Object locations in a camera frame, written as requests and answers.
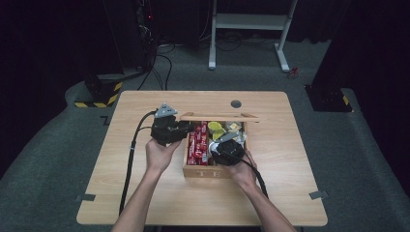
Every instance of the wrist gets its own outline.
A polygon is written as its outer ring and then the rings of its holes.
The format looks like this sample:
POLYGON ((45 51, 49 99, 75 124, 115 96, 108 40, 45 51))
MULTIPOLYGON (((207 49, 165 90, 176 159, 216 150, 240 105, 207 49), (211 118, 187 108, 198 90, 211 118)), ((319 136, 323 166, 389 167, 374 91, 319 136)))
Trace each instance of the wrist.
POLYGON ((244 191, 245 193, 247 192, 252 192, 252 191, 258 191, 259 186, 255 182, 251 183, 241 183, 239 187, 244 191))
POLYGON ((158 180, 161 177, 162 172, 154 169, 147 169, 144 174, 144 178, 149 180, 158 180))

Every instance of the metal stand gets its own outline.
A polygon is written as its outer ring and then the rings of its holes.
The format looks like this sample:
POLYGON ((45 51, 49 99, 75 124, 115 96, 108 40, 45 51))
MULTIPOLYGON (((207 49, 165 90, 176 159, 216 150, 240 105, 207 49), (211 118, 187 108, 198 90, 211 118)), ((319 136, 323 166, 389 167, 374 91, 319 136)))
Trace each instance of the metal stand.
POLYGON ((217 0, 214 0, 212 17, 212 35, 209 53, 209 70, 217 67, 216 34, 217 28, 231 29, 258 29, 258 30, 281 30, 279 43, 275 43, 275 52, 278 55, 280 67, 284 73, 290 71, 283 53, 284 42, 292 22, 298 0, 292 0, 288 15, 266 14, 217 14, 217 0))

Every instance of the table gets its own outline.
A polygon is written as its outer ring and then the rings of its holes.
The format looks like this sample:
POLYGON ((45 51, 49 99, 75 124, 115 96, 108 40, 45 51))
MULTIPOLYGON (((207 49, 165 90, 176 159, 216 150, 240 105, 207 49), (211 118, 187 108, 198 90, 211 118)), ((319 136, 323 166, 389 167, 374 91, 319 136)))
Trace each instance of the table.
POLYGON ((212 11, 211 45, 208 62, 209 70, 214 70, 217 68, 217 29, 232 28, 282 31, 279 43, 275 43, 275 52, 277 53, 278 60, 280 62, 280 68, 284 73, 289 73, 290 69, 283 53, 283 46, 286 41, 286 36, 289 31, 297 3, 298 0, 292 0, 289 12, 286 15, 219 14, 217 13, 217 0, 214 0, 214 8, 212 11))
MULTIPOLYGON (((104 139, 77 221, 81 224, 113 224, 118 217, 126 177, 130 146, 135 129, 146 113, 166 102, 178 110, 196 113, 251 113, 258 123, 248 124, 247 143, 266 183, 270 199, 295 226, 327 223, 308 157, 286 94, 282 92, 218 91, 125 91, 121 94, 104 139), (234 108, 231 102, 240 101, 234 108)), ((144 126, 151 126, 153 117, 144 126)), ((128 198, 145 170, 145 144, 150 130, 138 137, 128 198)), ((147 217, 154 225, 260 225, 247 197, 231 179, 185 178, 185 142, 175 151, 162 174, 147 217)))

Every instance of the wooden table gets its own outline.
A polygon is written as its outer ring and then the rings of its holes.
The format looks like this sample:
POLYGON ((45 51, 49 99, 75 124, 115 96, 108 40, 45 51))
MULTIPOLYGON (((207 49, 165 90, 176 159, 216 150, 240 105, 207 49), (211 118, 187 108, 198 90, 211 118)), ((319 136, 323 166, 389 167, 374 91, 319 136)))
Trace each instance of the wooden table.
MULTIPOLYGON (((247 143, 266 183, 270 199, 295 226, 322 226, 327 216, 287 96, 282 92, 125 91, 121 94, 102 145, 77 221, 113 224, 127 171, 135 129, 149 111, 166 102, 179 116, 195 113, 250 113, 260 120, 248 124, 247 143), (231 106, 233 100, 242 103, 231 106)), ((153 117, 145 120, 151 126, 153 117)), ((128 197, 146 166, 145 144, 150 130, 142 130, 136 143, 128 197)), ((154 193, 147 224, 156 225, 260 225, 247 197, 230 179, 185 178, 185 142, 175 151, 154 193)))

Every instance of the wooden box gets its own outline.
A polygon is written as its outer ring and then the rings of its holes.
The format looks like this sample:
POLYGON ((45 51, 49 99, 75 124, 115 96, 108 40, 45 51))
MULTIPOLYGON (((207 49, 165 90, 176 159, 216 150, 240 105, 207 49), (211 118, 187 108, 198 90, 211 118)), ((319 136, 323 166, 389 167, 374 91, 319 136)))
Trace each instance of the wooden box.
MULTIPOLYGON (((258 122, 258 118, 247 113, 240 114, 195 114, 192 112, 186 113, 180 117, 180 121, 191 121, 192 123, 200 123, 201 121, 216 121, 216 122, 240 122, 242 123, 243 131, 247 132, 249 123, 258 122)), ((186 178, 230 178, 229 173, 223 168, 222 165, 188 165, 188 152, 189 152, 189 140, 188 134, 184 152, 183 172, 186 178)))

